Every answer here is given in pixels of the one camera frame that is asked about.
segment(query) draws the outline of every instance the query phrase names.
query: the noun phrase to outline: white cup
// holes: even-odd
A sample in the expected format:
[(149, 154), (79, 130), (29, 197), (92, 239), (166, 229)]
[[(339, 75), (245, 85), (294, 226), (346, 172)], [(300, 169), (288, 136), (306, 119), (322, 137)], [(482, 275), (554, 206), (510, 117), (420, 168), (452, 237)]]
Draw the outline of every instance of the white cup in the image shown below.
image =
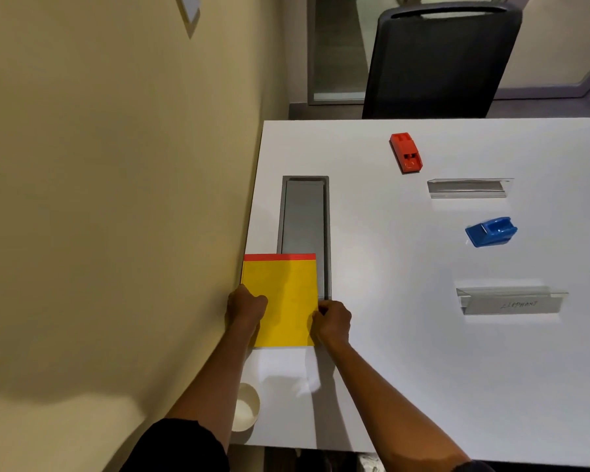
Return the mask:
[(258, 391), (251, 384), (240, 383), (236, 397), (236, 412), (232, 432), (243, 432), (252, 427), (258, 420), (260, 412), (260, 397)]

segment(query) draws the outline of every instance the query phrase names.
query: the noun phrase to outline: chair backrest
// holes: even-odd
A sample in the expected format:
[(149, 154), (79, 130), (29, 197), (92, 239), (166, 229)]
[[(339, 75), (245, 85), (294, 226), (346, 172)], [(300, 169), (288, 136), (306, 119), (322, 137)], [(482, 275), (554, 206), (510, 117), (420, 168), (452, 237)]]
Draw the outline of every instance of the chair backrest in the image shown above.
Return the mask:
[[(451, 12), (468, 15), (422, 17)], [(378, 18), (363, 119), (484, 118), (521, 23), (519, 8), (489, 2), (386, 10)]]

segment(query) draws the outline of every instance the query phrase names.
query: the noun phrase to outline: chair handle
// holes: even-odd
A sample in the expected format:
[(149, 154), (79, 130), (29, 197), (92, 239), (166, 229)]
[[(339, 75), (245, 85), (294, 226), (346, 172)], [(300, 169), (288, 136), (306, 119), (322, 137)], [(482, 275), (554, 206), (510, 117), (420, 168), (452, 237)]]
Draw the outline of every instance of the chair handle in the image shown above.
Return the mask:
[(405, 7), (392, 8), (380, 15), (380, 20), (397, 19), (403, 16), (417, 16), (430, 13), (454, 13), (454, 12), (485, 12), (504, 13), (508, 11), (519, 11), (519, 8), (506, 3), (491, 2), (446, 2), (429, 3), (425, 5), (410, 5)]

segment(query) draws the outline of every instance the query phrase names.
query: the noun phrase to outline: hand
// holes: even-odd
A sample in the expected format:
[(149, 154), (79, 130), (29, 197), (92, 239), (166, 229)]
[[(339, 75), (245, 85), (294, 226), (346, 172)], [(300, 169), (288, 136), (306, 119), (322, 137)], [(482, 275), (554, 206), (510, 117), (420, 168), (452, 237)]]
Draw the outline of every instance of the hand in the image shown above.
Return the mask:
[(253, 333), (267, 309), (268, 299), (264, 295), (254, 296), (245, 285), (229, 293), (227, 298), (227, 315), (231, 325), (241, 325)]
[(340, 301), (320, 300), (319, 311), (313, 313), (313, 333), (327, 349), (349, 344), (351, 319)]

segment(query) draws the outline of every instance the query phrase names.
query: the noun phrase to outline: black sleeve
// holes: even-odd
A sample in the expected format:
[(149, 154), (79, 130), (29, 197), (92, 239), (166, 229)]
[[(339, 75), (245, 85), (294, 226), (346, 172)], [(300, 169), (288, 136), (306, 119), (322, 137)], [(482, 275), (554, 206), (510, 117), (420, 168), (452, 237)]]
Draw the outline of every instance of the black sleeve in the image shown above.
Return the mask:
[(135, 471), (229, 472), (225, 450), (214, 435), (196, 421), (162, 419), (142, 434), (120, 469)]
[(456, 466), (452, 472), (494, 472), (494, 469), (485, 462), (472, 461)]

